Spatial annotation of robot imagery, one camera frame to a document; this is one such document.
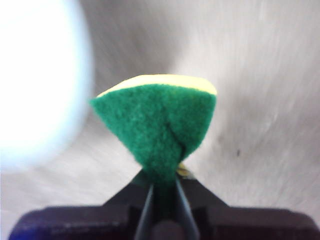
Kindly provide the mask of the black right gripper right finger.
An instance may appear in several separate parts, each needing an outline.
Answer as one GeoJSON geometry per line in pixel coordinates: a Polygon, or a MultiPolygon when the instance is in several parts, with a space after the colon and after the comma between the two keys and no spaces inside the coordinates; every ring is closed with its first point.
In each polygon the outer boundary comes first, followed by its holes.
{"type": "Polygon", "coordinates": [[[230,206],[187,169],[177,170],[177,199],[192,240],[311,240],[313,220],[281,208],[230,206]]]}

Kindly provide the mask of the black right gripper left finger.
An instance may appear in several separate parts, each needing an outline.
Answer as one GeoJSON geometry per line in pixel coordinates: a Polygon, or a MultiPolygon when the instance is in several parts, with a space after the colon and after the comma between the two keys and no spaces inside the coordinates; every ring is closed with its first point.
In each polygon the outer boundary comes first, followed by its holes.
{"type": "Polygon", "coordinates": [[[144,172],[102,205],[51,206],[24,214],[10,240],[146,240],[153,186],[144,172]]]}

